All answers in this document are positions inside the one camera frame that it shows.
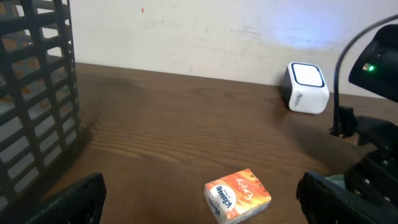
small white speaker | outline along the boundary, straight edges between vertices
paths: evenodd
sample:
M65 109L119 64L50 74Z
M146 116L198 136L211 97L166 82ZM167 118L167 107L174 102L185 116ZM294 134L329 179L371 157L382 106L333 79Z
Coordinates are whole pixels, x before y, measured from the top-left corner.
M321 70L307 63L290 63L280 89L286 106L292 111L322 113L329 100L329 89Z

black wire basket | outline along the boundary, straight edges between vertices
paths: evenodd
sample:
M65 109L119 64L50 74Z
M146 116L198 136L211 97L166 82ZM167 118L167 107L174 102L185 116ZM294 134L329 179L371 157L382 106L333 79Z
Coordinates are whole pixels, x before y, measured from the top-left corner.
M70 5L0 1L0 214L80 132Z

wooden tabletop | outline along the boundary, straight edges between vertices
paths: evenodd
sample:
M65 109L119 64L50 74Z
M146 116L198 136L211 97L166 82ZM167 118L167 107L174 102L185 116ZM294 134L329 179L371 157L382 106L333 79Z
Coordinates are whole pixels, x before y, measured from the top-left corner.
M310 115L289 111L276 86L87 64L76 70L85 143L50 193L102 172L101 223L216 223L203 185L246 168L272 202L244 223L307 223L295 198L304 172L341 174L373 149L328 134L332 97L322 114ZM397 122L387 100L342 95L341 104Z

black cable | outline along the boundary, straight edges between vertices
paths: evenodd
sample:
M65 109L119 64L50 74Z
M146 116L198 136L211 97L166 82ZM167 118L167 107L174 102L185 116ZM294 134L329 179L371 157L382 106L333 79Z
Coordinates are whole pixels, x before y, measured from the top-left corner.
M338 78L340 75L340 67L341 64L343 63L344 57L346 56L347 52L349 49L355 44L357 40L359 40L363 35L368 33L370 30L373 30L374 28L381 26L383 24L386 24L390 21L398 19L398 15L393 15L390 17L387 17L383 20L380 20L379 22L375 22L374 24L368 26L364 30L362 30L360 33L358 33L354 38L348 42L347 46L343 49L341 52L340 56L338 57L336 67L335 67L335 83L334 83L334 90L335 90L335 109L334 109L334 121L333 121L333 129L338 132L338 134L341 134L341 129L340 129L340 104L339 104L339 99L338 99Z

